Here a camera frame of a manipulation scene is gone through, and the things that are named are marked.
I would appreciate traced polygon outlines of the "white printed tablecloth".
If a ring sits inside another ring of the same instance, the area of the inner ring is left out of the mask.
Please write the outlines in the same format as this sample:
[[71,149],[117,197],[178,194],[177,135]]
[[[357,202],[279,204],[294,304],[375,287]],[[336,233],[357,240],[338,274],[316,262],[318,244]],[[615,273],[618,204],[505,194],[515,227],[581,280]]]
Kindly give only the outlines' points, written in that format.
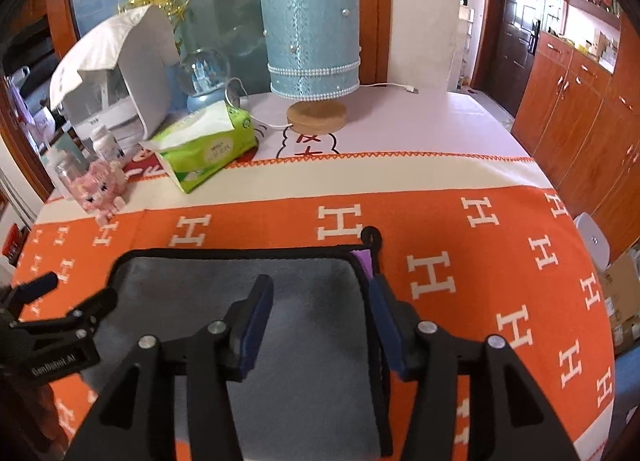
[[365,88],[347,106],[349,122],[334,137],[272,131],[252,158],[190,194],[162,172],[142,177],[116,216],[183,210],[202,218],[231,209],[294,220],[375,210],[484,221],[520,218],[547,203],[544,173],[469,95]]

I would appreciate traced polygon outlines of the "wooden cabinet unit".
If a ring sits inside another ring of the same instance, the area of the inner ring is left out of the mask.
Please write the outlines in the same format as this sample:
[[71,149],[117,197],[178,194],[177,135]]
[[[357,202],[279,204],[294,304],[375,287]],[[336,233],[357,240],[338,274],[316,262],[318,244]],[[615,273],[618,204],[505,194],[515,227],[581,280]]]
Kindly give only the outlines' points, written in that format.
[[616,261],[639,239],[639,0],[547,0],[513,126]]

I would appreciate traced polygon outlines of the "pink toy figure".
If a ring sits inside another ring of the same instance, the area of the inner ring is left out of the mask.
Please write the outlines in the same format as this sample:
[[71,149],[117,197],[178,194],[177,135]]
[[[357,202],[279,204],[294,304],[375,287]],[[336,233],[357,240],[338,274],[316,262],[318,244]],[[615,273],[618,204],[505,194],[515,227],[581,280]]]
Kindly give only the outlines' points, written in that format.
[[126,206],[127,177],[118,161],[96,160],[70,182],[70,193],[100,227]]

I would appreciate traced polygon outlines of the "blue cylindrical table lamp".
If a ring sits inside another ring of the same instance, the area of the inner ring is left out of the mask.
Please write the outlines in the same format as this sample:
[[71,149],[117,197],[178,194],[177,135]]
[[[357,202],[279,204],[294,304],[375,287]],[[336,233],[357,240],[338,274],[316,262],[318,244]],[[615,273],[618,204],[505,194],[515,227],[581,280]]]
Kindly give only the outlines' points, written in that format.
[[360,0],[260,0],[270,91],[298,134],[343,129],[359,86]]

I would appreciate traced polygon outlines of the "white pill bottle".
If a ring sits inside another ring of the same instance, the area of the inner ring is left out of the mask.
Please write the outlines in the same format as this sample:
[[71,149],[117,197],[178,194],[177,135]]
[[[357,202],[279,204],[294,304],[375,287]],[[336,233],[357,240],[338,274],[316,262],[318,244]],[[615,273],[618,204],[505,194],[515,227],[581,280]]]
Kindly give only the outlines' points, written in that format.
[[97,126],[91,133],[94,153],[103,161],[116,161],[122,164],[125,159],[124,151],[118,141],[105,125]]

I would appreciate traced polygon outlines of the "cardboard box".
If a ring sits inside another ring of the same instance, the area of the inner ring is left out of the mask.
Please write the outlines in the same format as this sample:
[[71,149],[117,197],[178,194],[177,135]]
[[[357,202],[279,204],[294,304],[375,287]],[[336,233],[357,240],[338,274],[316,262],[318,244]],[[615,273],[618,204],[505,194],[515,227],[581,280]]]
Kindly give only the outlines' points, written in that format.
[[639,342],[639,273],[634,255],[626,252],[600,275],[615,356]]

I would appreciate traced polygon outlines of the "dark wooden entry door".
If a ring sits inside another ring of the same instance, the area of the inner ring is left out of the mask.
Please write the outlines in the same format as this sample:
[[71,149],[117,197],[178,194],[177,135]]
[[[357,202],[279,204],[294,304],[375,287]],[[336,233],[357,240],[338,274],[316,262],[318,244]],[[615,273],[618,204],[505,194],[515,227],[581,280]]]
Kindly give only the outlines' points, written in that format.
[[489,93],[515,117],[532,71],[544,0],[503,0]]

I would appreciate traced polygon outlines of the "green tissue pack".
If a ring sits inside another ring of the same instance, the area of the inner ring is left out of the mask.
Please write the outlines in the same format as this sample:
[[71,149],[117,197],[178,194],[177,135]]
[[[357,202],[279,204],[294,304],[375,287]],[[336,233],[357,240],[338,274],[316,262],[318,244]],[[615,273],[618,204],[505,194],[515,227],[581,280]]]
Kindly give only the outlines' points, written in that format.
[[224,100],[208,105],[141,143],[185,193],[257,146],[250,114]]

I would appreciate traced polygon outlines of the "purple and grey towel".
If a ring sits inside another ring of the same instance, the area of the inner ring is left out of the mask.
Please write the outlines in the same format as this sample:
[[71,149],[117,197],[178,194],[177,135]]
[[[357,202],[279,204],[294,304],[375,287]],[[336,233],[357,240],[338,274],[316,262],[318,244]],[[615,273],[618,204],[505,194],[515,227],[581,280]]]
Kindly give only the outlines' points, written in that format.
[[390,370],[368,285],[382,236],[260,250],[134,250],[85,378],[72,460],[377,460]]

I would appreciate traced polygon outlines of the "blue snow globe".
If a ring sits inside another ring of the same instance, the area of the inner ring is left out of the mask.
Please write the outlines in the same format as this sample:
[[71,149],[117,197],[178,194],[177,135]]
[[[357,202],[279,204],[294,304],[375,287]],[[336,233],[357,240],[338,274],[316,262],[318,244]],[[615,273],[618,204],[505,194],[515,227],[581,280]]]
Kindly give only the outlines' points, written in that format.
[[199,48],[184,56],[177,80],[186,94],[186,109],[195,112],[224,100],[230,78],[229,59],[213,48]]

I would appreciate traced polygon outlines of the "red bucket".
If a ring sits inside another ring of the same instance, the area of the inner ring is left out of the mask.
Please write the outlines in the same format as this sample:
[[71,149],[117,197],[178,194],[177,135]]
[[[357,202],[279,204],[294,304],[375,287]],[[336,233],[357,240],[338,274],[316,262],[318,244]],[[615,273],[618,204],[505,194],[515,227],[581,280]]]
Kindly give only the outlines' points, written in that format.
[[28,237],[28,229],[13,224],[2,247],[2,255],[8,260],[11,266],[16,266],[23,251],[25,241]]

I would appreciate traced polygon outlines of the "grey plastic stool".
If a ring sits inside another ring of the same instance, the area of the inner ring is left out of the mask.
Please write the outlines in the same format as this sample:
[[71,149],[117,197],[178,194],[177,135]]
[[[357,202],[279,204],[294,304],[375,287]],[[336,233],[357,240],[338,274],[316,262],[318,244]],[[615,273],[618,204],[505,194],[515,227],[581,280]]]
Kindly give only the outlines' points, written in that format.
[[574,224],[584,241],[594,267],[603,273],[610,265],[611,248],[608,239],[592,216],[582,212],[574,218]]

